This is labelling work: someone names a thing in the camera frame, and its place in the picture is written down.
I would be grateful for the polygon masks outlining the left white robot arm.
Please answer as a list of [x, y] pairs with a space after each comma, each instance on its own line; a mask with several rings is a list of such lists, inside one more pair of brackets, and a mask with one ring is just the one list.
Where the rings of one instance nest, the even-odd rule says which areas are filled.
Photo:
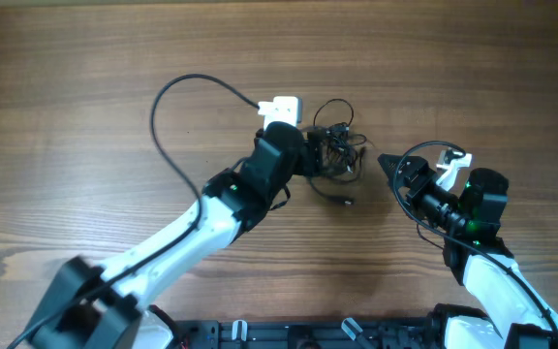
[[33, 348], [165, 348], [174, 340], [154, 301], [206, 256], [253, 230], [279, 208], [274, 199], [295, 175], [312, 175], [321, 141], [291, 124], [260, 130], [251, 155], [212, 177], [190, 208], [139, 245], [90, 265], [65, 263], [24, 332]]

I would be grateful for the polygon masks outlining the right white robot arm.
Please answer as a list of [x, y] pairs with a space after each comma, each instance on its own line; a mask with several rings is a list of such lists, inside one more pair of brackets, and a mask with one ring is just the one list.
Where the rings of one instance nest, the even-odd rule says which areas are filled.
[[448, 149], [436, 167], [418, 156], [381, 154], [393, 196], [418, 231], [441, 237], [445, 265], [480, 309], [440, 305], [434, 342], [443, 348], [558, 348], [558, 313], [521, 274], [499, 237], [508, 180], [496, 171], [470, 172], [460, 195], [450, 189], [468, 153]]

